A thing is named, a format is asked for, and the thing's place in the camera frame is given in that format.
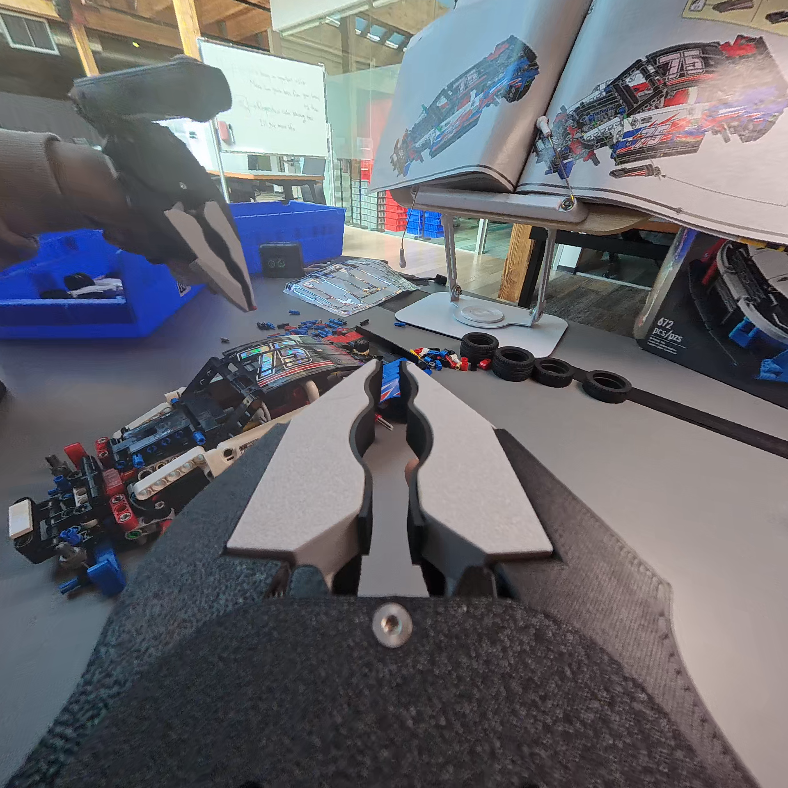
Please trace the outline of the open instruction booklet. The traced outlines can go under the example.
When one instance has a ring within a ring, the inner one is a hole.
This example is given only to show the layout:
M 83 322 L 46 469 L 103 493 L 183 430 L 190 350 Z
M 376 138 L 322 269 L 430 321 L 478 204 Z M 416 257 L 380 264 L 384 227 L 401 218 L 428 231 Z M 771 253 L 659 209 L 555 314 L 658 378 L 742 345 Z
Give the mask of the open instruction booklet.
M 786 245 L 786 2 L 457 2 L 408 44 L 369 187 L 575 196 Z

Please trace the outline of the person's left hand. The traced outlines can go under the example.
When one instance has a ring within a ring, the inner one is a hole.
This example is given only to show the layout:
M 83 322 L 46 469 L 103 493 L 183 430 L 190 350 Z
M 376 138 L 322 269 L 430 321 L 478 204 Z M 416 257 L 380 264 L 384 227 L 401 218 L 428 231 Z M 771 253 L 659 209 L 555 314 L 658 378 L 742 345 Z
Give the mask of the person's left hand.
M 143 217 L 129 205 L 113 165 L 103 153 L 62 140 L 51 150 L 63 203 L 63 219 L 51 232 L 100 229 L 107 231 L 113 241 L 145 235 Z M 2 269 L 34 258 L 39 251 L 39 236 L 47 233 L 17 235 L 4 228 L 1 219 Z

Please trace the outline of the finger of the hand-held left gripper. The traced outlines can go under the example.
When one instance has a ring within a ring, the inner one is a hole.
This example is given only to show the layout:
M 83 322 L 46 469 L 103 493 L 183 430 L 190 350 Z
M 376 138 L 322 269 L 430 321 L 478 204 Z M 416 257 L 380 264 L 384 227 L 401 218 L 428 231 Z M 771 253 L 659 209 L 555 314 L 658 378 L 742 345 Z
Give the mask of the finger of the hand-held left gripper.
M 211 281 L 209 273 L 202 267 L 213 256 L 209 251 L 208 242 L 203 232 L 205 223 L 204 218 L 202 218 L 202 210 L 198 210 L 196 213 L 190 213 L 185 210 L 168 210 L 164 212 L 164 217 L 172 228 L 174 236 L 186 248 L 186 251 L 182 253 L 184 262 L 181 263 L 181 268 L 187 270 L 194 281 L 204 284 L 213 294 L 221 296 L 239 309 L 218 291 L 218 288 Z
M 219 202 L 206 202 L 202 208 L 204 236 L 212 253 L 203 264 L 218 291 L 241 310 L 255 310 L 257 303 L 243 247 L 231 214 Z

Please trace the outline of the person's left forearm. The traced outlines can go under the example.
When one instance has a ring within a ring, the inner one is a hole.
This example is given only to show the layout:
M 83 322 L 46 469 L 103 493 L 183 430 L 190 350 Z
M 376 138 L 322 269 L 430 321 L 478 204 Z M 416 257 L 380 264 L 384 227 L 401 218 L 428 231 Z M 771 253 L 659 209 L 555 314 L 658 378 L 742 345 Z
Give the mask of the person's left forearm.
M 52 169 L 52 133 L 1 131 L 2 225 L 17 235 L 56 231 L 62 192 Z

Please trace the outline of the black toy tyre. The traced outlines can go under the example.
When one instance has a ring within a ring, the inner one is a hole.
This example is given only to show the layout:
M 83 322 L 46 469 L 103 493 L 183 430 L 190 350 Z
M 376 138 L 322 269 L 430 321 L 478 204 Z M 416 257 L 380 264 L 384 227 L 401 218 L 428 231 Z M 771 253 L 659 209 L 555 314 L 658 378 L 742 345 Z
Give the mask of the black toy tyre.
M 491 370 L 501 380 L 521 382 L 531 377 L 535 362 L 535 356 L 528 350 L 498 347 L 491 360 Z
M 468 332 L 460 341 L 460 357 L 468 361 L 469 367 L 476 367 L 490 360 L 499 347 L 499 340 L 488 333 Z
M 576 369 L 564 360 L 553 357 L 540 358 L 534 361 L 531 378 L 538 384 L 562 389 L 575 380 Z
M 626 378 L 601 369 L 586 372 L 581 387 L 588 396 L 609 404 L 624 403 L 633 391 L 633 385 Z

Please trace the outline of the grey desk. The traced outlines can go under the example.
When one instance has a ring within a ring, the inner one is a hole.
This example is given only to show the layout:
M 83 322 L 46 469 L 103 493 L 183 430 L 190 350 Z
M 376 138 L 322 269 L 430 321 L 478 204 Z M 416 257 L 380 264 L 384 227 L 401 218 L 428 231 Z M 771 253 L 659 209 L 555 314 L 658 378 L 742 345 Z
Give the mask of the grey desk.
M 259 340 L 295 299 L 254 283 L 242 314 L 196 295 L 140 340 L 2 342 L 2 785 L 71 694 L 115 601 L 57 591 L 51 564 L 16 554 L 7 507 L 41 499 L 45 456 L 161 403 L 211 356 Z M 675 637 L 705 704 L 761 786 L 786 786 L 786 460 L 576 384 L 488 373 L 444 386 L 507 429 L 672 587 Z

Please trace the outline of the pile of mixed small bricks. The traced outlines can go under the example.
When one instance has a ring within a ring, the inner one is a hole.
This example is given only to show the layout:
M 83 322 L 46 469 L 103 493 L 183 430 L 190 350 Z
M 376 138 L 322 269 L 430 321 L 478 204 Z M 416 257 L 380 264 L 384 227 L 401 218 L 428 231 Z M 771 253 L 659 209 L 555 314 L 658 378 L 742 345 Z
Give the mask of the pile of mixed small bricks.
M 459 353 L 443 348 L 418 347 L 408 350 L 410 360 L 428 374 L 442 370 L 473 372 L 487 370 L 492 365 L 494 354 L 482 354 L 480 358 L 461 356 Z

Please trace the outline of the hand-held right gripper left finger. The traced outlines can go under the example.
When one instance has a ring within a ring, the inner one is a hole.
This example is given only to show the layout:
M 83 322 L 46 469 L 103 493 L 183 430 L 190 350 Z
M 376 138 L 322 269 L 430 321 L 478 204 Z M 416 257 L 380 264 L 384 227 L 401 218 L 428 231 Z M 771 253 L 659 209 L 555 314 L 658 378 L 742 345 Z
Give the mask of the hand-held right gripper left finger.
M 371 360 L 293 418 L 226 544 L 235 557 L 312 566 L 353 593 L 369 554 L 380 361 Z

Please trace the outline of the toy car set box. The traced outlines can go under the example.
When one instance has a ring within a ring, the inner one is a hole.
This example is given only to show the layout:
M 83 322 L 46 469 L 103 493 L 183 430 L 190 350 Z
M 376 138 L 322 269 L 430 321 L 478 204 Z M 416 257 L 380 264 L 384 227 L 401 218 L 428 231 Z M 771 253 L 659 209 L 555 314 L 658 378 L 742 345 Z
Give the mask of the toy car set box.
M 634 337 L 651 354 L 787 408 L 786 246 L 682 229 Z

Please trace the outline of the large blue storage bin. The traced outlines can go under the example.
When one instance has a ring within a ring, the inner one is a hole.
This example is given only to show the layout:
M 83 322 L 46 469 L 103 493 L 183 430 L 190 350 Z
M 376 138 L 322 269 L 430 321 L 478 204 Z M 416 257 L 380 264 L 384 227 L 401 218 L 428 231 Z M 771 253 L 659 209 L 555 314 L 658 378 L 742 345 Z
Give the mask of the large blue storage bin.
M 262 271 L 259 247 L 299 243 L 303 261 L 313 263 L 342 254 L 346 210 L 319 203 L 239 202 L 229 205 L 251 275 Z
M 51 233 L 34 259 L 1 274 L 5 340 L 147 337 L 202 286 L 177 282 L 166 266 L 122 251 L 100 231 Z

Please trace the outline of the small black device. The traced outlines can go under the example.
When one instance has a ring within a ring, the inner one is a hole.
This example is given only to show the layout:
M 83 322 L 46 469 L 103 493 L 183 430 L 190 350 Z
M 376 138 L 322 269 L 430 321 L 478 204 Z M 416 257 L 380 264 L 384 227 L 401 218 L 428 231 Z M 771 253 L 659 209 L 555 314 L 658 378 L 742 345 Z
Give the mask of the small black device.
M 293 281 L 304 276 L 306 267 L 300 242 L 261 243 L 258 253 L 264 278 Z

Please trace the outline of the pile of blue pins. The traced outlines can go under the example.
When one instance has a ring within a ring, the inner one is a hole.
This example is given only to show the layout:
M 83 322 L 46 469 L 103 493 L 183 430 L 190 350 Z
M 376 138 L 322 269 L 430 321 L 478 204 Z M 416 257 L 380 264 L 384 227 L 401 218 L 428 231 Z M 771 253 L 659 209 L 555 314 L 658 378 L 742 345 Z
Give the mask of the pile of blue pins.
M 313 337 L 335 344 L 349 344 L 365 338 L 360 329 L 339 318 L 330 318 L 327 321 L 307 320 L 296 324 L 274 324 L 270 321 L 256 321 L 255 324 L 270 339 L 274 337 Z

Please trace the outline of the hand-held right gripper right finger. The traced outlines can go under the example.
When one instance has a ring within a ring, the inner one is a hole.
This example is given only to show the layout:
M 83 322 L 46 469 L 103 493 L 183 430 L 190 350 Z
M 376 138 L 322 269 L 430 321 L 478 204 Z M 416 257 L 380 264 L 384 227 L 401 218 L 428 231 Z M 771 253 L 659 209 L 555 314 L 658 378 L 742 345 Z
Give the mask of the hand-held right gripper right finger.
M 554 547 L 495 426 L 413 362 L 400 363 L 408 546 L 430 596 L 468 570 L 546 559 Z

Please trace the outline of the wooden table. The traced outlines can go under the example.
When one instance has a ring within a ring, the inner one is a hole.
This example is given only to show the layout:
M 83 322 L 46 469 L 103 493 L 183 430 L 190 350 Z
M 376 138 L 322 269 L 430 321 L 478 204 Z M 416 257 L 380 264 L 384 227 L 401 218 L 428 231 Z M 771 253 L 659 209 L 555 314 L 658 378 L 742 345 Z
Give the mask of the wooden table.
M 621 206 L 589 203 L 587 207 L 586 220 L 579 224 L 577 229 L 592 235 L 618 235 L 629 230 L 675 235 L 681 229 L 675 222 Z

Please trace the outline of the toy brick race car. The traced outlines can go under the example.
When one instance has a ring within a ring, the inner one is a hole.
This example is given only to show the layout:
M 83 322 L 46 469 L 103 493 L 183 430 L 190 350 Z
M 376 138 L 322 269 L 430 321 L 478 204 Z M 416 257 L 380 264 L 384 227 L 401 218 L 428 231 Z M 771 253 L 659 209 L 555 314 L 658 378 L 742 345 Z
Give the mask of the toy brick race car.
M 274 426 L 325 395 L 363 363 L 384 365 L 382 400 L 398 396 L 393 363 L 410 358 L 360 329 L 335 344 L 313 337 L 265 337 L 206 361 L 190 383 L 112 437 L 64 448 L 46 461 L 53 488 L 42 501 L 8 509 L 9 538 L 30 564 L 54 562 L 73 576 L 63 595 L 94 586 L 120 592 L 118 555 L 155 540 L 204 487 Z

